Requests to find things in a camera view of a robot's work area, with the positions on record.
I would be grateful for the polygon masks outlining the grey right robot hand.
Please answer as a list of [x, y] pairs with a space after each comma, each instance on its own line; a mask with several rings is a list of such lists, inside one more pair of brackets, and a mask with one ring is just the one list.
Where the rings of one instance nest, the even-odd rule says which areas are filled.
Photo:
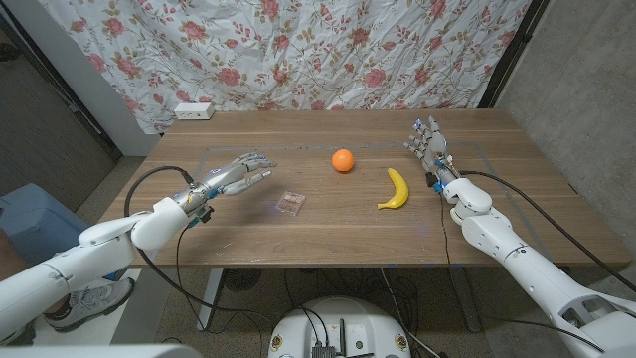
[[416, 135], [411, 135], [403, 146], [421, 161], [427, 186], [442, 193], [447, 184], [460, 177], [453, 168], [446, 139], [432, 115], [428, 118], [428, 124], [418, 119], [413, 129]]

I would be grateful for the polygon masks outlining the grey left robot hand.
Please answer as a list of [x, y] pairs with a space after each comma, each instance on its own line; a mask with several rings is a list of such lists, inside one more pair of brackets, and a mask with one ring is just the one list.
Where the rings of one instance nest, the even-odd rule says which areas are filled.
[[175, 194], [173, 200], [188, 215], [201, 209], [218, 194], [237, 195], [271, 174], [277, 163], [258, 153], [247, 153], [212, 169], [200, 181]]

